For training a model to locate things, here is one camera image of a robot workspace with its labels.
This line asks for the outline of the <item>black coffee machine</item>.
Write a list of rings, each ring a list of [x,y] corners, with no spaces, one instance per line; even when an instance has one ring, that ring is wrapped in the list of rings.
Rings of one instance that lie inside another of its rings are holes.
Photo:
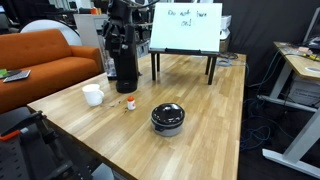
[[[103,25],[105,49],[114,60],[116,90],[131,93],[137,89],[138,62],[132,11],[122,0],[109,0],[108,20]]]

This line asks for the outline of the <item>white mug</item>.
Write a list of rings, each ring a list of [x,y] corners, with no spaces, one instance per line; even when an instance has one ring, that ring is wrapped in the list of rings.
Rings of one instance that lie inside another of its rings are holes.
[[[103,102],[104,92],[99,84],[88,84],[82,88],[86,102],[89,106],[98,106]]]

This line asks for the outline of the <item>orange white coffee pod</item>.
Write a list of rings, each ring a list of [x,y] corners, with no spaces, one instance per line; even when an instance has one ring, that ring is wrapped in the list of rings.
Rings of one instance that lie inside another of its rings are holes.
[[[136,108],[135,99],[133,96],[129,96],[127,99],[127,108],[129,110],[134,110]]]

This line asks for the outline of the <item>black tripod clamp stand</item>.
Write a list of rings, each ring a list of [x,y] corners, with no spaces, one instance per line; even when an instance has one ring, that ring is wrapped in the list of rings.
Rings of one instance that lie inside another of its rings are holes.
[[[65,147],[41,111],[0,115],[0,180],[92,180],[79,152]]]

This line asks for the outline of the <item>whiteboard sign on stand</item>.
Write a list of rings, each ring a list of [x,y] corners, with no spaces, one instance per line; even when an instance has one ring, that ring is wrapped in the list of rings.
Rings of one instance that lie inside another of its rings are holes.
[[[161,54],[207,56],[212,84],[220,47],[221,3],[160,3],[155,5],[151,39],[152,79],[160,70]]]

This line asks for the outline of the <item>orange sofa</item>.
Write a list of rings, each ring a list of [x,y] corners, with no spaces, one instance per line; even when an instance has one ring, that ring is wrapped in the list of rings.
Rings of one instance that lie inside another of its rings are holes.
[[[100,50],[69,45],[58,29],[0,36],[0,68],[30,70],[26,79],[0,82],[0,112],[94,77],[102,72]]]

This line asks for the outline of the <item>side desk white legs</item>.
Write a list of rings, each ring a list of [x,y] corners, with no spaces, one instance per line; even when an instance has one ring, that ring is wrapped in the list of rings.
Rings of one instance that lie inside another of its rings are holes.
[[[303,162],[301,158],[320,139],[320,107],[301,104],[297,99],[287,100],[286,98],[279,98],[292,72],[300,79],[319,81],[319,58],[313,54],[300,52],[298,47],[290,43],[275,42],[274,45],[285,60],[285,63],[271,93],[269,95],[258,95],[258,98],[278,105],[313,112],[313,115],[283,153],[263,149],[262,155],[268,160],[319,179],[320,168]]]

